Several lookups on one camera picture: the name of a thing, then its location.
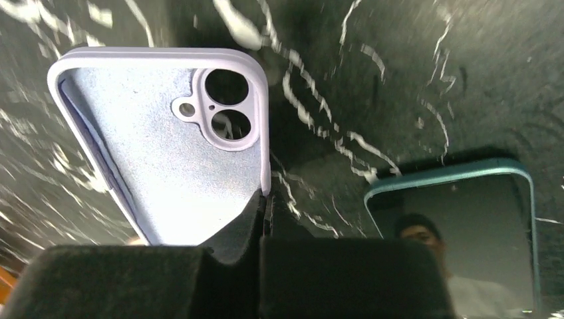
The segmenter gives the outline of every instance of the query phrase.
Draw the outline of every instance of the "man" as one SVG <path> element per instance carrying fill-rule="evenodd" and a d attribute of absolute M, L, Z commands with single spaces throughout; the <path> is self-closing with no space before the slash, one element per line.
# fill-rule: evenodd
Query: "man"
<path fill-rule="evenodd" d="M 472 318 L 523 318 L 512 293 L 495 282 L 462 278 L 452 274 L 445 261 L 446 245 L 429 218 L 421 214 L 403 215 L 394 227 L 396 238 L 425 244 L 435 255 L 446 279 L 454 310 L 458 316 Z"/>

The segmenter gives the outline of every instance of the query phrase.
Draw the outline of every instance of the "white shirt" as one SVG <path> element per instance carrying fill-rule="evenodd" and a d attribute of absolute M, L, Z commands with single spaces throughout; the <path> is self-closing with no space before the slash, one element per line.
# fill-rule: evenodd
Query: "white shirt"
<path fill-rule="evenodd" d="M 495 282 L 453 276 L 448 290 L 458 316 L 465 318 L 524 318 L 513 294 Z"/>

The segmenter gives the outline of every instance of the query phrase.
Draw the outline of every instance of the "marble surface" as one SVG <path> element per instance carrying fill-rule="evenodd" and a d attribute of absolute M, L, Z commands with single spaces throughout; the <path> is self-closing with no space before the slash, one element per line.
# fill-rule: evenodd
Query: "marble surface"
<path fill-rule="evenodd" d="M 319 237 L 375 237 L 369 182 L 513 155 L 536 187 L 541 285 L 564 308 L 564 3 L 0 0 L 0 264 L 134 231 L 53 105 L 77 46 L 225 47 L 270 84 L 273 186 Z"/>

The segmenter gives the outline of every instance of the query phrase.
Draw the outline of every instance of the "phone case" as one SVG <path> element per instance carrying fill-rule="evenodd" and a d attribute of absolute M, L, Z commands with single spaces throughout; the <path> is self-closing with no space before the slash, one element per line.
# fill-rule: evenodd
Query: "phone case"
<path fill-rule="evenodd" d="M 536 210 L 535 210 L 535 190 L 533 178 L 527 172 L 525 166 L 514 159 L 509 158 L 492 158 L 474 161 L 470 163 L 458 164 L 453 166 L 441 167 L 430 169 L 428 171 L 419 171 L 401 177 L 383 179 L 372 184 L 368 193 L 364 196 L 364 207 L 368 212 L 368 201 L 373 196 L 389 191 L 396 191 L 399 189 L 407 189 L 414 187 L 425 187 L 429 185 L 437 185 L 441 183 L 449 183 L 459 181 L 462 179 L 469 179 L 487 175 L 515 175 L 520 176 L 527 180 L 529 185 L 528 200 L 531 210 L 531 256 L 533 268 L 533 281 L 534 281 L 534 295 L 535 295 L 535 309 L 541 309 L 542 300 L 541 286 L 540 286 L 540 269 L 539 269 L 539 255 L 538 255 L 538 239 L 537 239 L 537 226 L 536 226 Z M 374 221 L 372 214 L 370 214 L 372 222 L 378 228 Z"/>
<path fill-rule="evenodd" d="M 242 102 L 211 98 L 205 83 L 215 69 L 245 77 Z M 81 48 L 54 63 L 47 81 L 92 166 L 147 244 L 198 245 L 233 221 L 257 190 L 268 195 L 268 86 L 250 56 Z M 214 132 L 212 118 L 224 110 L 247 117 L 248 135 L 227 140 Z"/>

